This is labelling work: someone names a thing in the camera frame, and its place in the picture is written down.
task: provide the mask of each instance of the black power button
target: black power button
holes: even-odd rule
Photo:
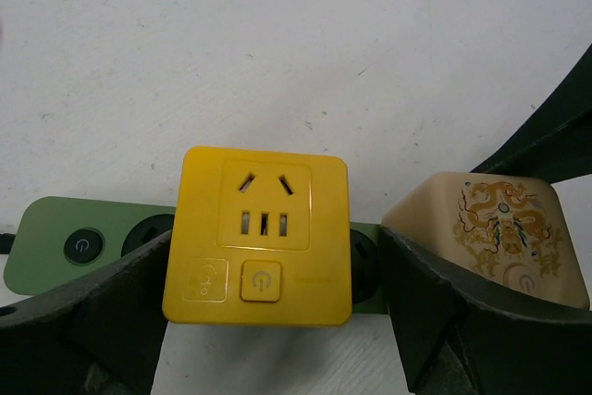
[[[103,251],[103,237],[94,230],[76,230],[64,243],[67,259],[77,264],[87,264]]]

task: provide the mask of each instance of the white surface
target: white surface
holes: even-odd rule
[[[0,17],[0,231],[51,194],[175,204],[197,144],[340,156],[351,218],[377,222],[493,153],[592,36],[592,0],[0,0]],[[559,187],[581,242],[589,183]],[[355,316],[171,326],[154,393],[406,388],[389,320]]]

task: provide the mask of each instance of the dragon pattern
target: dragon pattern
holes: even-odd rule
[[[466,182],[458,207],[454,236],[474,257],[476,273],[493,278],[501,255],[530,256],[542,278],[557,277],[561,232],[547,221],[537,195],[527,194],[524,185]]]

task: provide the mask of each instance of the socket outlet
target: socket outlet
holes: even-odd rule
[[[306,250],[310,218],[309,167],[237,160],[224,163],[219,245]]]
[[[332,156],[185,156],[163,312],[187,324],[338,326],[352,313],[347,168]]]

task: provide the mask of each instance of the green power strip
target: green power strip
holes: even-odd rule
[[[174,213],[175,207],[161,205],[42,198],[23,214],[6,262],[6,286],[15,293],[37,295],[86,275],[172,229]],[[356,273],[352,279],[366,290],[364,300],[353,305],[355,313],[387,313],[373,268],[378,230],[376,224],[351,223],[352,240],[357,240],[352,246],[357,248],[351,256]]]

